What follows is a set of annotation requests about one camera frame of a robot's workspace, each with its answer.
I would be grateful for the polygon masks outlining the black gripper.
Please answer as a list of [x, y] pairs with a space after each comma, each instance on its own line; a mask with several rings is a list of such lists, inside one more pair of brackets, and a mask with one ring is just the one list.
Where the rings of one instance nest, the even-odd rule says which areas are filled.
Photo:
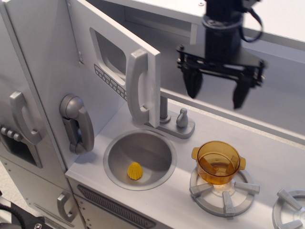
[[245, 41], [240, 22], [205, 22], [205, 44], [177, 47], [178, 67], [183, 73], [187, 94], [195, 98], [201, 89], [203, 74], [236, 82], [234, 109], [239, 109], [250, 91], [263, 82], [265, 61], [248, 53], [241, 45]]

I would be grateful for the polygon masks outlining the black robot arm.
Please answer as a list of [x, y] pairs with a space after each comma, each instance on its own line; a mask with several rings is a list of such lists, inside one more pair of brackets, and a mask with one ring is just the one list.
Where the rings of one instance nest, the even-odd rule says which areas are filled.
[[254, 42], [261, 38], [260, 31], [247, 39], [243, 32], [244, 14], [250, 13], [262, 25], [252, 6], [255, 0], [208, 0], [202, 24], [205, 43], [180, 45], [177, 64], [183, 73], [188, 95], [195, 98], [201, 89], [203, 75], [212, 75], [236, 82], [233, 93], [234, 109], [242, 107], [251, 88], [263, 82], [266, 62], [249, 53], [241, 42]]

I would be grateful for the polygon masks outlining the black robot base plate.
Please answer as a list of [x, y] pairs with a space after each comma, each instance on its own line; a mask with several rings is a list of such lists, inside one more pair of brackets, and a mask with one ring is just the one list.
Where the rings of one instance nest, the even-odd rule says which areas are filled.
[[8, 201], [0, 193], [1, 229], [49, 229], [43, 217], [35, 217]]

